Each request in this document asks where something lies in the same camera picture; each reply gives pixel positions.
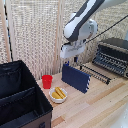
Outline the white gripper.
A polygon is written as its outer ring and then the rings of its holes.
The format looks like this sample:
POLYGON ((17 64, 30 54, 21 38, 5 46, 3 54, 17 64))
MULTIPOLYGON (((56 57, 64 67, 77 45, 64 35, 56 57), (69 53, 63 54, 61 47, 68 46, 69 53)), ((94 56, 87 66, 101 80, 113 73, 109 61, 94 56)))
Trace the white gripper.
MULTIPOLYGON (((84 41, 75 41, 73 44, 67 43, 61 47, 60 57, 63 59, 79 55, 85 50, 86 43, 84 41)), ((74 57, 74 62, 78 63, 78 57, 74 57)), ((70 60, 66 60, 65 64, 70 65, 70 60)))

